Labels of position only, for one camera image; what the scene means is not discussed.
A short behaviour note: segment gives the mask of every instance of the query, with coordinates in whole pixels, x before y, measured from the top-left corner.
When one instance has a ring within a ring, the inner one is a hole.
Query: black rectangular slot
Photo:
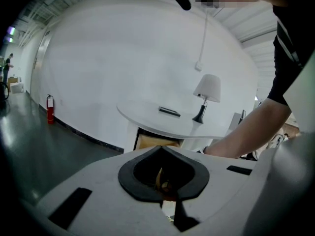
[[[233,172],[237,172],[240,174],[244,174],[244,175],[250,175],[252,170],[251,169],[246,169],[246,168],[242,168],[242,167],[237,167],[237,166],[229,166],[226,168],[229,171],[233,171]]]
[[[171,109],[168,109],[168,108],[159,107],[158,110],[159,110],[160,112],[164,112],[164,113],[167,113],[167,114],[169,114],[169,115],[181,117],[181,115],[180,115],[178,112],[176,112],[176,111],[174,111],[174,110],[171,110]]]
[[[61,228],[67,230],[75,216],[78,214],[91,190],[77,188],[55,211],[50,215],[49,220]]]

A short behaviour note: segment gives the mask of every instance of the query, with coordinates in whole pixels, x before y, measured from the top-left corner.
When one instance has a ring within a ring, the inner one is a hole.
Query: door
[[[42,68],[42,63],[45,57],[47,47],[49,45],[49,42],[52,38],[52,35],[56,26],[57,26],[57,23],[47,27],[47,30],[40,42],[40,45],[38,47],[37,54],[34,60],[33,69],[31,73],[30,95],[31,95],[31,98],[36,103],[39,103],[40,101],[40,72]]]

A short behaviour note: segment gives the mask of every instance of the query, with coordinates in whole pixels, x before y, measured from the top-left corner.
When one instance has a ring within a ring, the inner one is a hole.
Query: gray floor
[[[120,154],[57,123],[48,125],[26,93],[10,95],[1,111],[0,135],[20,197],[33,205],[86,165]]]

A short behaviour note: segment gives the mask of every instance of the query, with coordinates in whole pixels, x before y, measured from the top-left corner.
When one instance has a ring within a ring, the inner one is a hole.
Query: hanging cable
[[[205,30],[203,32],[203,41],[202,41],[202,46],[201,46],[201,51],[200,51],[200,56],[199,56],[199,62],[201,62],[201,60],[202,60],[203,50],[205,48],[205,42],[206,42],[206,36],[207,36],[207,27],[208,27],[208,10],[206,9]]]

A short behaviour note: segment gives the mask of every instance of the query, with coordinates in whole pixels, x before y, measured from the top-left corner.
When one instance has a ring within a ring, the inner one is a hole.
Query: black shirt
[[[315,49],[315,30],[311,22],[312,13],[307,6],[273,7],[275,15],[281,20],[292,41],[293,47],[304,67]],[[287,105],[283,94],[300,74],[301,68],[287,56],[278,38],[275,38],[276,77],[269,99]]]
[[[11,62],[10,59],[7,58],[6,61],[5,61],[4,70],[9,70],[9,69],[10,69],[10,67],[9,67],[9,65],[8,65],[8,64],[10,64],[10,62]]]

